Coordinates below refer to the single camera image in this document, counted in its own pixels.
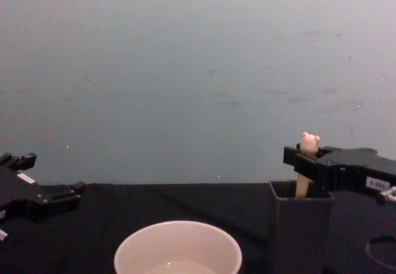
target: small beige figurine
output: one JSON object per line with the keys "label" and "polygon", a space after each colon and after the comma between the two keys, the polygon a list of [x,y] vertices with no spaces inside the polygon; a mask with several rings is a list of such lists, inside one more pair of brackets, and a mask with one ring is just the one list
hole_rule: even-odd
{"label": "small beige figurine", "polygon": [[[319,150],[319,142],[321,138],[316,135],[303,132],[303,141],[300,144],[301,152],[311,158],[316,158],[316,153]],[[307,196],[309,179],[302,174],[297,176],[296,198],[303,199]]]}

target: sticker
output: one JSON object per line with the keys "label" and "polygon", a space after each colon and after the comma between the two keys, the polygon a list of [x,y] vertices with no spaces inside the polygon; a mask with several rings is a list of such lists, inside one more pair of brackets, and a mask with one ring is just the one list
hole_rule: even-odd
{"label": "sticker", "polygon": [[371,189],[376,189],[377,191],[386,191],[387,189],[390,189],[390,183],[387,181],[383,181],[380,179],[367,176],[366,187],[370,187]]}
{"label": "sticker", "polygon": [[35,181],[32,178],[30,178],[29,176],[27,176],[24,173],[19,173],[17,176],[19,178],[23,179],[24,181],[26,181],[27,183],[30,183],[30,184],[35,183]]}

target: gray wall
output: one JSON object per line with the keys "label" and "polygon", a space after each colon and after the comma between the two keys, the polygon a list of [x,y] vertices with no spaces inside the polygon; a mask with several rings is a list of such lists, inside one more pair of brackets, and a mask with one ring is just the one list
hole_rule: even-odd
{"label": "gray wall", "polygon": [[0,145],[43,184],[295,178],[395,157],[396,0],[0,0]]}

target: water in bowl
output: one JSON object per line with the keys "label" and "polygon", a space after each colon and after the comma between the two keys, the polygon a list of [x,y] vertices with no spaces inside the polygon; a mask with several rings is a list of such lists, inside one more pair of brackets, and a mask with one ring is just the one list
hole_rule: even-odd
{"label": "water in bowl", "polygon": [[175,261],[157,265],[146,274],[216,274],[216,272],[200,263]]}

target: black fabric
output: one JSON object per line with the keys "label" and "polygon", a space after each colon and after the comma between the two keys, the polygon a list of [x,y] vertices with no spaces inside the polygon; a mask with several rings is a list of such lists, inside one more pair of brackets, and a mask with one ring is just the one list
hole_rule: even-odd
{"label": "black fabric", "polygon": [[[9,240],[0,244],[0,273],[115,273],[114,255],[124,239],[170,220],[224,229],[243,252],[241,274],[266,273],[268,196],[267,184],[90,184],[73,212],[42,223],[1,223]],[[373,262],[365,247],[376,236],[396,236],[394,207],[349,192],[335,198],[324,273],[393,273]],[[390,255],[385,260],[396,254],[383,252]]]}

